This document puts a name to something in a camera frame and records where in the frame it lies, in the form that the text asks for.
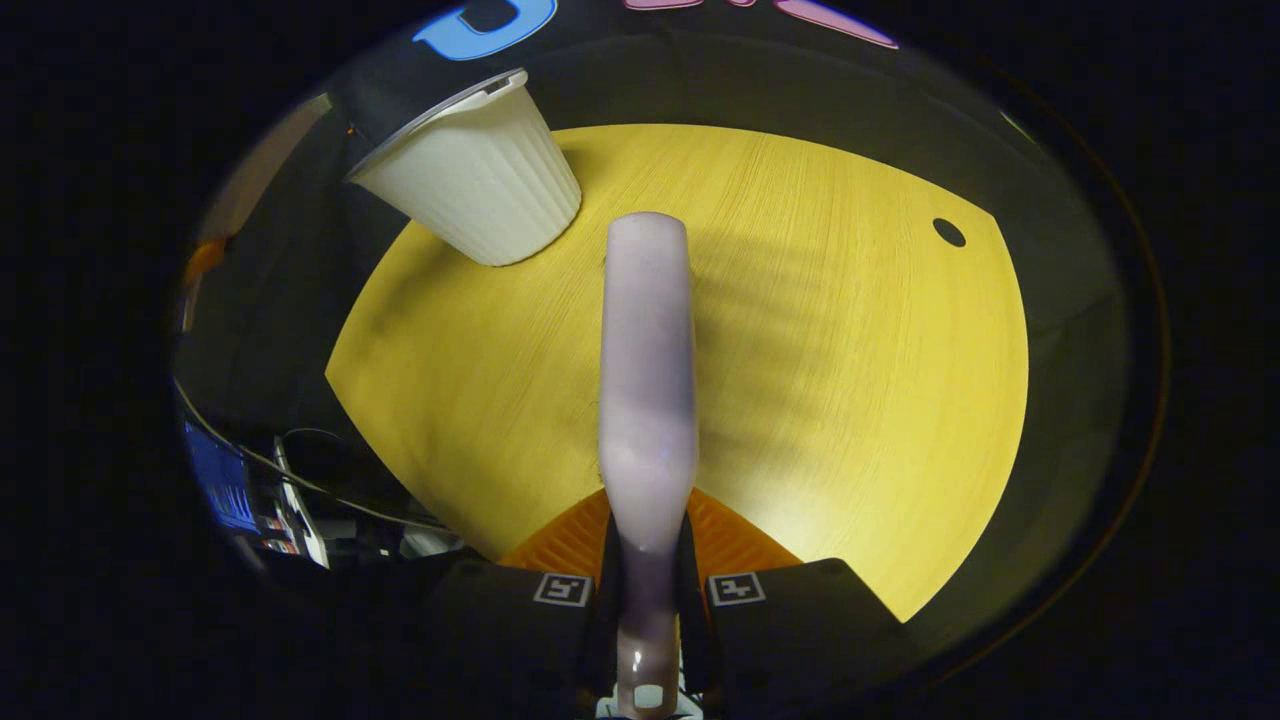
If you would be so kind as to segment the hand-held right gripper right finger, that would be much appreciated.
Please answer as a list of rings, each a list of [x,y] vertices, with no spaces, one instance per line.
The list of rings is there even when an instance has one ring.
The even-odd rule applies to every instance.
[[[685,514],[685,691],[708,719],[852,716],[900,620],[841,559],[804,562],[701,491]]]

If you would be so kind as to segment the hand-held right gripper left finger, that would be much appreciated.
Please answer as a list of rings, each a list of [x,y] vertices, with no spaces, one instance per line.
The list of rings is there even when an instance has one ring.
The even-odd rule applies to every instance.
[[[497,562],[463,560],[426,601],[429,666],[480,719],[593,719],[612,691],[604,491]]]

